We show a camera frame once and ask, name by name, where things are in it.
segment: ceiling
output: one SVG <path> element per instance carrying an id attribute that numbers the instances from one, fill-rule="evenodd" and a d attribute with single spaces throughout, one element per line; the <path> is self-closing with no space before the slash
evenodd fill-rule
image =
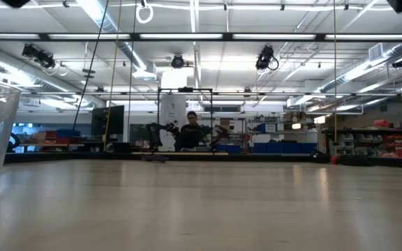
<path id="1" fill-rule="evenodd" d="M 222 6 L 223 0 L 199 0 L 200 7 Z M 349 0 L 350 6 L 363 8 L 371 1 Z M 98 26 L 75 1 L 68 1 L 70 8 L 21 8 L 13 10 L 0 8 L 0 32 L 35 33 L 96 33 Z M 114 20 L 119 16 L 120 1 L 110 1 L 109 12 Z M 123 4 L 135 1 L 122 1 Z M 166 6 L 189 7 L 189 0 L 152 1 Z M 248 6 L 259 4 L 263 7 L 279 6 L 280 1 L 242 1 L 228 0 L 228 6 Z M 285 0 L 286 7 L 332 6 L 333 1 L 327 0 Z M 344 1 L 336 1 L 342 6 Z M 36 0 L 28 3 L 29 6 L 61 5 L 61 1 Z M 374 9 L 389 8 L 385 0 L 379 0 L 372 7 Z M 147 10 L 141 10 L 142 18 L 147 17 Z M 402 13 L 396 14 L 393 10 L 368 10 L 361 14 L 360 10 L 337 10 L 336 31 L 346 33 L 402 33 Z M 154 7 L 154 16 L 146 24 L 135 21 L 134 6 L 121 8 L 119 28 L 126 33 L 139 32 L 192 32 L 191 12 L 189 10 Z M 332 33 L 334 31 L 334 15 L 332 11 L 305 11 L 305 10 L 201 10 L 199 18 L 195 20 L 196 32 L 253 32 L 253 33 Z M 89 67 L 95 43 L 88 43 L 88 53 L 85 59 L 85 43 L 81 42 L 35 42 L 41 49 L 53 53 L 54 58 L 68 66 L 68 74 L 54 77 L 59 78 L 79 89 L 83 88 L 85 80 L 82 72 Z M 309 81 L 321 82 L 334 75 L 335 50 L 333 43 L 264 43 L 264 42 L 197 42 L 200 51 L 200 86 L 213 88 L 217 91 L 243 91 L 251 87 L 253 91 L 306 91 Z M 283 48 L 276 58 L 280 67 L 271 74 L 260 77 L 255 70 L 255 60 L 265 45 L 272 45 L 277 52 Z M 336 67 L 342 70 L 367 57 L 368 49 L 375 43 L 339 43 L 336 45 Z M 135 42 L 134 51 L 141 59 L 153 61 L 161 73 L 169 70 L 166 58 L 174 54 L 183 54 L 184 59 L 194 62 L 194 46 L 192 42 Z M 19 41 L 0 41 L 0 50 L 22 61 L 24 47 Z M 89 90 L 98 86 L 109 90 L 112 81 L 112 69 L 115 68 L 114 90 L 129 90 L 130 82 L 136 91 L 156 89 L 155 81 L 144 81 L 131 77 L 131 65 L 126 56 L 117 51 L 117 61 L 114 62 L 116 45 L 111 42 L 100 42 L 96 50 L 96 60 L 93 69 L 94 78 L 89 81 Z M 295 74 L 290 73 L 299 68 Z M 184 68 L 188 73 L 188 84 L 195 86 L 193 68 Z M 370 74 L 358 78 L 359 82 L 372 84 L 387 78 L 385 68 L 379 68 Z M 268 100 L 286 100 L 287 97 L 271 96 Z"/>

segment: blue bin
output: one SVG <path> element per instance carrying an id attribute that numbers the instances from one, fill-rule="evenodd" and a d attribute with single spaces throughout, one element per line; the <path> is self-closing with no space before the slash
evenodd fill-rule
<path id="1" fill-rule="evenodd" d="M 229 154 L 240 154 L 241 153 L 241 146 L 225 146 L 225 148 Z"/>
<path id="2" fill-rule="evenodd" d="M 254 143 L 251 153 L 267 153 L 267 143 Z"/>
<path id="3" fill-rule="evenodd" d="M 217 144 L 217 145 L 216 145 L 216 150 L 217 150 L 217 151 L 226 151 L 226 148 L 225 148 L 225 146 L 222 145 L 222 144 Z"/>
<path id="4" fill-rule="evenodd" d="M 63 137 L 79 137 L 80 132 L 79 131 L 72 131 L 72 129 L 58 129 L 57 130 L 57 138 L 63 138 Z"/>
<path id="5" fill-rule="evenodd" d="M 300 146 L 300 151 L 301 153 L 311 153 L 317 146 L 317 143 L 302 143 Z"/>
<path id="6" fill-rule="evenodd" d="M 267 152 L 268 153 L 282 153 L 283 152 L 283 143 L 268 143 L 267 144 Z"/>
<path id="7" fill-rule="evenodd" d="M 299 143 L 283 143 L 283 153 L 301 153 Z"/>

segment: cable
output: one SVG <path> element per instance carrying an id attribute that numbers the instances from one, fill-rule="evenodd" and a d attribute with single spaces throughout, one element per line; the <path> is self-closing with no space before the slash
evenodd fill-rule
<path id="1" fill-rule="evenodd" d="M 119 19 L 117 20 L 117 34 L 116 34 L 116 45 L 119 42 L 119 32 L 120 32 L 120 19 L 122 16 L 122 7 L 119 7 Z M 108 143 L 108 130 L 110 129 L 110 117 L 111 117 L 111 99 L 112 99 L 112 90 L 114 88 L 114 73 L 116 72 L 116 61 L 117 61 L 117 48 L 118 46 L 115 46 L 114 49 L 114 67 L 112 68 L 112 75 L 111 75 L 111 89 L 110 89 L 110 100 L 108 103 L 108 118 L 106 121 L 106 130 L 105 130 L 105 141 L 103 143 L 103 149 L 106 149 L 107 143 Z"/>
<path id="2" fill-rule="evenodd" d="M 135 33 L 135 32 L 136 32 L 136 22 L 133 25 L 133 33 Z M 131 43 L 131 51 L 132 52 L 134 51 L 134 44 L 135 44 L 134 42 Z M 133 63 L 130 64 L 130 73 L 132 73 L 132 72 L 133 72 Z M 128 92 L 128 117 L 126 119 L 126 126 L 128 126 L 127 142 L 130 141 L 130 133 L 131 133 L 130 132 L 130 115 L 131 115 L 131 87 L 133 86 L 132 77 L 133 77 L 133 74 L 130 74 L 130 90 Z"/>
<path id="3" fill-rule="evenodd" d="M 337 44 L 336 44 L 336 0 L 333 0 L 333 27 L 334 27 L 334 82 L 337 79 Z M 338 141 L 338 85 L 334 86 L 334 141 Z M 334 155 L 337 155 L 337 148 L 334 148 Z"/>
<path id="4" fill-rule="evenodd" d="M 106 12 L 108 11 L 108 4 L 109 4 L 109 2 L 110 2 L 110 0 L 107 0 L 107 1 L 106 1 L 105 11 L 103 12 L 102 23 L 100 24 L 100 29 L 98 30 L 96 45 L 94 46 L 94 51 L 93 51 L 93 54 L 92 54 L 91 64 L 89 65 L 89 72 L 91 72 L 92 65 L 93 65 L 93 62 L 94 62 L 94 58 L 96 57 L 96 51 L 97 51 L 97 47 L 98 47 L 98 42 L 99 42 L 100 39 L 101 39 L 103 23 L 104 23 L 104 21 L 105 21 Z M 73 133 L 72 133 L 72 135 L 74 135 L 74 132 L 75 132 L 75 126 L 77 125 L 77 117 L 78 117 L 78 113 L 80 112 L 80 108 L 81 108 L 81 106 L 82 106 L 82 101 L 83 101 L 84 93 L 87 91 L 89 76 L 90 76 L 90 74 L 87 75 L 87 80 L 86 80 L 86 82 L 84 83 L 82 96 L 81 96 L 80 101 L 79 101 L 79 103 L 78 103 L 77 112 L 75 113 L 74 124 L 73 124 Z"/>

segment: man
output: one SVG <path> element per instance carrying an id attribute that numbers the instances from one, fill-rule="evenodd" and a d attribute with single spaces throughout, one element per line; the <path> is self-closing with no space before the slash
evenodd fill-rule
<path id="1" fill-rule="evenodd" d="M 181 128 L 181 147 L 182 151 L 195 151 L 195 147 L 199 146 L 202 140 L 201 127 L 195 112 L 188 112 L 187 119 L 188 125 Z"/>

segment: shelf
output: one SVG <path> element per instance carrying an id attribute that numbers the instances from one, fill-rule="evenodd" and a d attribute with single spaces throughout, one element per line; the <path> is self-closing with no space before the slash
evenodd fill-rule
<path id="1" fill-rule="evenodd" d="M 305 134 L 315 134 L 318 133 L 318 131 L 302 131 L 302 130 L 298 130 L 298 131 L 288 131 L 288 130 L 284 130 L 284 131 L 277 131 L 277 132 L 252 132 L 253 135 L 258 135 L 258 134 L 266 134 L 266 135 L 280 135 L 280 134 L 300 134 L 300 135 L 305 135 Z"/>
<path id="2" fill-rule="evenodd" d="M 334 130 L 326 129 L 326 130 L 323 130 L 321 133 L 333 135 Z M 337 133 L 338 134 L 353 133 L 353 134 L 372 134 L 372 135 L 393 135 L 393 134 L 402 135 L 402 130 L 397 130 L 397 129 L 382 129 L 382 130 L 356 129 L 356 130 L 337 130 Z"/>

